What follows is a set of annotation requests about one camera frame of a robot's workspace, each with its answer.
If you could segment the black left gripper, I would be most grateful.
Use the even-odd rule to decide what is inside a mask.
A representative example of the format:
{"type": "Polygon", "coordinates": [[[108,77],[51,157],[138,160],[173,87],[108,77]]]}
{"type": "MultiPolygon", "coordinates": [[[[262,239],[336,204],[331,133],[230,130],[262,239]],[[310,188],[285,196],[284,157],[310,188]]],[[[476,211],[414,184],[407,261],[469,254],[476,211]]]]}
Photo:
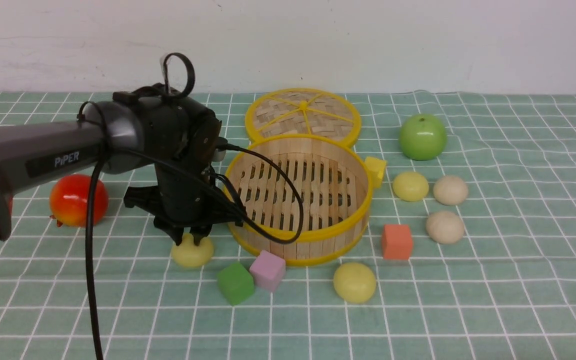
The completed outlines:
{"type": "Polygon", "coordinates": [[[139,208],[154,216],[156,229],[169,235],[175,246],[183,243],[185,231],[193,237],[195,246],[210,237],[215,224],[244,224],[242,203],[233,202],[216,185],[211,166],[194,174],[194,179],[154,166],[155,186],[128,187],[123,196],[127,208],[139,208]]]}

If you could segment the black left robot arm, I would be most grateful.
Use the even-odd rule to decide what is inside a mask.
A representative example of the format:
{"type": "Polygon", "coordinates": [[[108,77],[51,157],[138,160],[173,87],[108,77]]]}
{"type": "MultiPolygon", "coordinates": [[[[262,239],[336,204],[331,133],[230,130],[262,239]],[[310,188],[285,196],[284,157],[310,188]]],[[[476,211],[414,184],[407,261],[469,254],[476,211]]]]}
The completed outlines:
{"type": "Polygon", "coordinates": [[[12,233],[13,196],[94,166],[123,174],[153,164],[155,186],[128,187],[127,208],[154,216],[154,226],[177,244],[185,229],[207,237],[215,224],[242,223],[211,178],[222,160],[222,123],[214,111],[163,85],[117,91],[112,100],[84,104],[77,120],[0,127],[0,240],[12,233]]]}

